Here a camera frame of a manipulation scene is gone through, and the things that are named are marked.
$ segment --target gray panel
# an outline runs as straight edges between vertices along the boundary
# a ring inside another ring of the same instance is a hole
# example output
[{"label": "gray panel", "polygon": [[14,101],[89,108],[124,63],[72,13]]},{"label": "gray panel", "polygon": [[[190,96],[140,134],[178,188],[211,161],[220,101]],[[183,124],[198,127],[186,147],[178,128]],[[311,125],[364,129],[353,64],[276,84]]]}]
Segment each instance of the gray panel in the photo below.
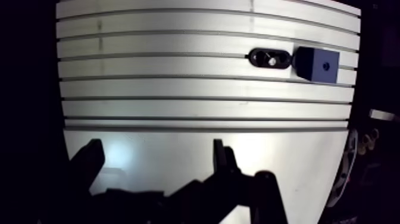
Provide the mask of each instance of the gray panel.
[{"label": "gray panel", "polygon": [[[133,57],[62,61],[58,63],[58,74],[60,78],[169,75],[302,80],[292,72],[291,67],[284,70],[265,69],[254,67],[244,58],[217,57]],[[356,74],[355,71],[339,69],[337,82],[354,85]]]},{"label": "gray panel", "polygon": [[106,188],[161,190],[167,195],[213,172],[213,139],[231,146],[247,175],[275,173],[289,223],[317,223],[339,166],[347,132],[150,133],[65,131],[70,157],[92,138],[106,162],[92,193]]},{"label": "gray panel", "polygon": [[275,98],[351,102],[353,88],[287,82],[120,79],[61,82],[62,97]]},{"label": "gray panel", "polygon": [[[181,14],[179,14],[181,18],[167,19],[165,15],[166,14],[163,13],[138,14],[136,16],[139,18],[137,18],[135,21],[146,21],[146,23],[131,22],[129,25],[130,30],[128,31],[211,30],[218,32],[250,33],[325,43],[328,45],[334,45],[353,50],[357,50],[360,43],[360,37],[354,33],[341,32],[335,29],[313,26],[306,23],[285,21],[278,18],[262,18],[229,14],[194,13],[186,14],[186,16],[182,16]],[[178,19],[186,20],[186,22],[183,24],[175,23],[175,20]],[[205,21],[208,21],[208,23],[212,23],[213,25],[204,26],[203,23],[205,23]]]},{"label": "gray panel", "polygon": [[[311,46],[340,53],[339,64],[357,67],[358,54],[341,51],[323,46]],[[76,57],[107,54],[138,54],[138,53],[209,53],[216,54],[248,54],[254,48],[272,48],[294,52],[293,42],[272,39],[246,38],[238,36],[208,36],[208,35],[136,35],[107,38],[81,39],[57,43],[58,56]]]},{"label": "gray panel", "polygon": [[184,8],[184,9],[209,9],[209,10],[229,10],[229,11],[254,11],[256,13],[271,14],[283,17],[297,18],[300,20],[308,20],[316,23],[329,24],[331,26],[343,27],[344,29],[354,29],[354,25],[350,26],[343,21],[331,21],[335,17],[345,17],[352,21],[349,15],[338,13],[333,10],[341,10],[355,15],[360,15],[360,10],[344,4],[340,4],[327,0],[306,0],[303,2],[280,1],[280,0],[164,0],[149,1],[136,0],[130,2],[127,0],[80,0],[72,2],[61,2],[57,4],[57,18],[70,17],[82,14],[104,13],[108,11],[121,10],[143,10],[143,9],[162,9],[162,8]]},{"label": "gray panel", "polygon": [[65,116],[347,119],[350,105],[208,100],[64,101]]},{"label": "gray panel", "polygon": [[208,120],[77,120],[66,119],[67,127],[122,127],[173,129],[310,129],[346,128],[344,121],[208,121]]}]

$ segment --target blue cube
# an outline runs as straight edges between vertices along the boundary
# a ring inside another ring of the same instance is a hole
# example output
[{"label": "blue cube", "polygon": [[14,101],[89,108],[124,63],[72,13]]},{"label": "blue cube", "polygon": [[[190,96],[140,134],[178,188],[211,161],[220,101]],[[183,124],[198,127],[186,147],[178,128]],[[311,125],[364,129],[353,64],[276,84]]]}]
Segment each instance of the blue cube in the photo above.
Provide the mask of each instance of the blue cube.
[{"label": "blue cube", "polygon": [[301,46],[295,52],[293,65],[299,77],[312,82],[336,83],[339,53]]}]

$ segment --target bolt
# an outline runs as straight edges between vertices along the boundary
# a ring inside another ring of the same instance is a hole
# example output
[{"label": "bolt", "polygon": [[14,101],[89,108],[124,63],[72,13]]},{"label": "bolt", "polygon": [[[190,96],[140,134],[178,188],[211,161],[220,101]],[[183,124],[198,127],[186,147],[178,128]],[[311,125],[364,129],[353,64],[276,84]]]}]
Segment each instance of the bolt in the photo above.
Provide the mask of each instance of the bolt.
[{"label": "bolt", "polygon": [[275,66],[275,65],[276,65],[276,58],[270,58],[270,59],[268,60],[268,64],[269,64],[270,66]]}]

